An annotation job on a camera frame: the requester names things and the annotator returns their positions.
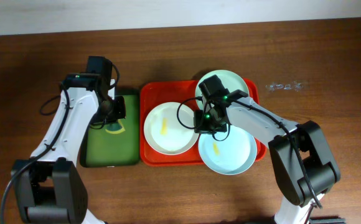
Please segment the yellow green sponge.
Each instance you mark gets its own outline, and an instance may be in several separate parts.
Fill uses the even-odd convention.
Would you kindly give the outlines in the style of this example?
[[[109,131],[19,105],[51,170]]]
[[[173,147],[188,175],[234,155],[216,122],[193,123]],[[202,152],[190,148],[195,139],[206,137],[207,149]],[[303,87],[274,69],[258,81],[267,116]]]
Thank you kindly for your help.
[[[121,134],[125,132],[125,127],[122,120],[118,119],[114,123],[107,124],[105,126],[105,131],[109,134]]]

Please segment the cream white plate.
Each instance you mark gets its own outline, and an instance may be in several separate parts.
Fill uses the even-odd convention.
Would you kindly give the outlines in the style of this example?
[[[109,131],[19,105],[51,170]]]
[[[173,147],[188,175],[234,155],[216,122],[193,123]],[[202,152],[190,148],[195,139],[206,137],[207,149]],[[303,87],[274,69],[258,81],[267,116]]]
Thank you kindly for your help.
[[[154,151],[174,156],[182,154],[197,142],[199,134],[191,128],[194,112],[178,102],[167,102],[153,108],[144,121],[144,137]]]

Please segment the light blue plate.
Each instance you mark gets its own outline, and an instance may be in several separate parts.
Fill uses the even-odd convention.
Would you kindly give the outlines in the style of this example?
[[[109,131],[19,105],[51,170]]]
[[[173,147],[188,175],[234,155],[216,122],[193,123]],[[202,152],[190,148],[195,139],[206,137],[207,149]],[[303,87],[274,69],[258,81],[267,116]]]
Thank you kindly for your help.
[[[257,157],[255,138],[245,130],[230,126],[230,132],[201,134],[198,150],[204,164],[223,175],[237,175],[248,170]]]

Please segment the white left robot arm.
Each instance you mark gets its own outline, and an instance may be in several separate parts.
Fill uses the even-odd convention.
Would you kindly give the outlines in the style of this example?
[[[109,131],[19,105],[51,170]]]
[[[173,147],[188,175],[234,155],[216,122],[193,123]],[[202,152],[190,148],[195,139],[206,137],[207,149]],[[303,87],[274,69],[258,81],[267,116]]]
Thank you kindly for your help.
[[[125,117],[110,75],[71,73],[60,84],[60,103],[46,135],[29,159],[14,162],[11,179],[24,223],[101,223],[88,209],[77,159],[90,125]]]

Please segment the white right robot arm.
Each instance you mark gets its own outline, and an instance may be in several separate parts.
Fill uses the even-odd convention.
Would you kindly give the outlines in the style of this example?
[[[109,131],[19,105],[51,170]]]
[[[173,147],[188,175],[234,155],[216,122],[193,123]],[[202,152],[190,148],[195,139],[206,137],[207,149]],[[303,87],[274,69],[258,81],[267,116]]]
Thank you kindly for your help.
[[[234,126],[270,150],[276,183],[283,194],[270,223],[344,222],[342,218],[311,216],[315,208],[322,207],[320,199],[340,180],[340,169],[317,123],[283,119],[241,90],[204,94],[200,99],[206,105],[194,118],[196,133],[215,134]]]

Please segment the green tray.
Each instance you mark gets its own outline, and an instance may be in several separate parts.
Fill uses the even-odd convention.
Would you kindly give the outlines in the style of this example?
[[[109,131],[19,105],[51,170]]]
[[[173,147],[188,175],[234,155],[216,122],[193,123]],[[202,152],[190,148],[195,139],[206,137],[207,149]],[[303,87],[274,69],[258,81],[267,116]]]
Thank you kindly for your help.
[[[109,134],[106,125],[100,124],[90,127],[80,148],[81,166],[130,166],[139,162],[139,91],[122,89],[118,95],[124,97],[126,105],[126,117],[121,119],[125,132]]]

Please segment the red tray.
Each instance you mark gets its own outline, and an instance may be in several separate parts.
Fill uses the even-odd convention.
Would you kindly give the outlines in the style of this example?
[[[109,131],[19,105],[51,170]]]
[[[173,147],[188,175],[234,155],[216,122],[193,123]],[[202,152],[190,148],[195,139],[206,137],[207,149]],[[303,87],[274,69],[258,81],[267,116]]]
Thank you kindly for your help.
[[[198,144],[194,144],[185,153],[167,156],[156,152],[144,137],[144,122],[149,112],[166,102],[182,102],[195,96],[197,80],[151,82],[144,85],[139,96],[139,155],[141,160],[153,167],[192,166],[204,162],[199,155]]]

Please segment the mint green plate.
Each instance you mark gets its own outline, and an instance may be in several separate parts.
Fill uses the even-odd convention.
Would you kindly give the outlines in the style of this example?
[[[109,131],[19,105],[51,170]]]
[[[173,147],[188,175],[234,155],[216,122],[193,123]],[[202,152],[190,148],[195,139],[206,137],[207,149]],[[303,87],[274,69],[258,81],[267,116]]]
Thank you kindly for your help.
[[[227,89],[230,93],[235,90],[241,90],[247,94],[250,94],[247,84],[244,79],[238,74],[229,71],[229,70],[214,70],[206,73],[197,83],[195,88],[195,97],[202,96],[201,89],[199,85],[204,82],[206,79],[216,75],[225,89]]]

